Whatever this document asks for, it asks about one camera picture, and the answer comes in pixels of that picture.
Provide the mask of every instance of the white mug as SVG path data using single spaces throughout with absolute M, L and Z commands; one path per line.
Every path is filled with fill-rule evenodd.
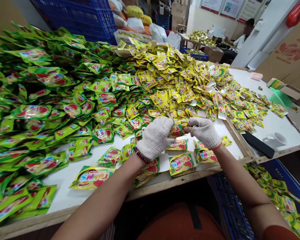
M 277 132 L 267 135 L 262 141 L 272 148 L 282 147 L 288 144 L 286 138 Z

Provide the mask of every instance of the green container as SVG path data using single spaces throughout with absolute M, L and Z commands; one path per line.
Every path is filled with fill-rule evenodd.
M 270 89 L 273 91 L 273 95 L 269 98 L 271 102 L 280 104 L 285 108 L 293 107 L 292 101 L 287 94 L 281 92 L 280 90 L 274 89 L 272 87 L 270 87 Z

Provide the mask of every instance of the gloved hand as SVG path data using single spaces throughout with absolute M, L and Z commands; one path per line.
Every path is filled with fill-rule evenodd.
M 210 150 L 221 146 L 221 139 L 214 129 L 211 120 L 198 117 L 190 118 L 188 126 L 183 130 L 190 133 L 192 137 L 195 136 Z
M 146 158 L 155 159 L 176 141 L 168 138 L 174 124 L 173 118 L 161 117 L 151 122 L 143 132 L 142 139 L 137 143 L 137 149 Z

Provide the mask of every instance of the person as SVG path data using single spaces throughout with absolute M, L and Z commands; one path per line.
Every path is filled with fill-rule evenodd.
M 175 142 L 168 138 L 172 118 L 156 118 L 144 130 L 135 151 L 58 229 L 53 240 L 98 239 L 118 214 L 138 172 Z M 253 177 L 222 145 L 212 122 L 190 118 L 185 132 L 214 151 L 240 198 L 257 239 L 298 239 Z M 179 204 L 154 219 L 138 239 L 225 239 L 219 225 L 203 208 Z
M 229 60 L 234 60 L 236 58 L 244 42 L 250 36 L 250 33 L 253 30 L 253 26 L 254 26 L 254 19 L 250 18 L 245 23 L 244 34 L 241 37 L 239 37 L 237 41 L 231 41 L 229 40 L 228 37 L 225 37 L 225 42 L 230 44 L 231 46 L 235 46 L 236 48 L 233 50 L 224 50 L 224 54 L 219 62 L 220 64 L 228 63 Z

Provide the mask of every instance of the yellow sack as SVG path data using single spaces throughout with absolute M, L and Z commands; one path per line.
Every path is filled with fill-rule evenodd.
M 128 17 L 137 17 L 137 18 L 142 18 L 143 17 L 143 11 L 141 10 L 141 8 L 137 7 L 137 6 L 127 6 L 126 7 L 126 13 L 128 15 Z
M 149 16 L 143 15 L 143 17 L 141 18 L 143 25 L 150 25 L 152 24 L 152 19 Z

